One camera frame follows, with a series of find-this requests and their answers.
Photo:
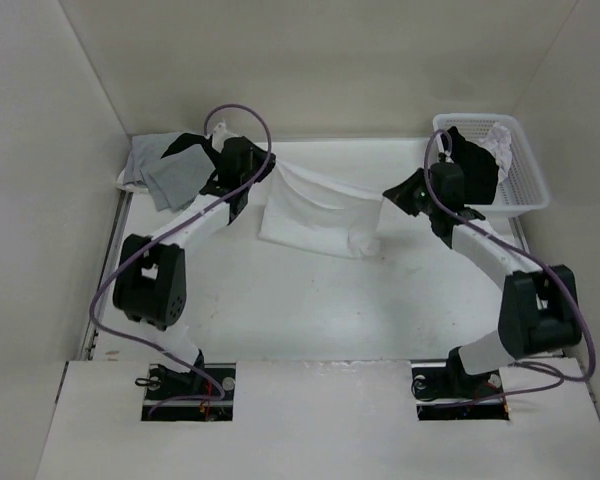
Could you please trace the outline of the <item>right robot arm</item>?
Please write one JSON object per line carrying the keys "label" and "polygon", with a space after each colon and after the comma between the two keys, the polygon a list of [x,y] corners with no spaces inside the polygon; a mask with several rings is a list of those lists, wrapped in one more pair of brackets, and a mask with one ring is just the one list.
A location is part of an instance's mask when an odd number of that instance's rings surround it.
{"label": "right robot arm", "polygon": [[418,384],[443,398],[479,398],[499,368],[581,341],[573,272],[564,265],[543,269],[506,243],[481,212],[465,204],[458,165],[419,168],[383,197],[410,216],[425,215],[434,235],[471,260],[502,293],[496,329],[452,349],[444,367],[421,375]]}

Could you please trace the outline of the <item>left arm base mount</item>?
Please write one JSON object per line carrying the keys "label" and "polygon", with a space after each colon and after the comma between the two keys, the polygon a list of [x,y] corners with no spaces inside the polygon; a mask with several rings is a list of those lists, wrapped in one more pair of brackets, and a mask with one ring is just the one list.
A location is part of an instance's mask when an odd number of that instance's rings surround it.
{"label": "left arm base mount", "polygon": [[194,373],[174,372],[151,364],[148,373],[135,380],[143,389],[141,420],[144,422],[230,422],[234,414],[237,365],[210,364],[206,373],[224,389],[222,400],[208,400],[219,392]]}

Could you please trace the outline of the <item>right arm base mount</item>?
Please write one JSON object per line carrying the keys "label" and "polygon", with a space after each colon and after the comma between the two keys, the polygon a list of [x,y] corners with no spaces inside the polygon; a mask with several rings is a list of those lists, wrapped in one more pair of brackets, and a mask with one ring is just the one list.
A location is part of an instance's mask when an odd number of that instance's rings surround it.
{"label": "right arm base mount", "polygon": [[414,363],[411,393],[420,421],[509,420],[498,370],[452,380],[444,363]]}

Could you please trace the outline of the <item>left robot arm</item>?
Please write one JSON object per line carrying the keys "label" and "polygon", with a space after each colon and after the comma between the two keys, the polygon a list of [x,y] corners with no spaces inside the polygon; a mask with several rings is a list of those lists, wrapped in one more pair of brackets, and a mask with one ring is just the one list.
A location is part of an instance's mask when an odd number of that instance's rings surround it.
{"label": "left robot arm", "polygon": [[114,307],[138,325],[139,341],[177,365],[169,383],[186,399],[201,393],[205,377],[197,368],[201,350],[180,323],[187,300],[186,254],[238,218],[251,187],[276,163],[269,148],[244,136],[224,140],[219,150],[207,138],[193,139],[193,145],[172,156],[193,168],[185,198],[177,202],[178,215],[149,235],[125,238],[112,294]]}

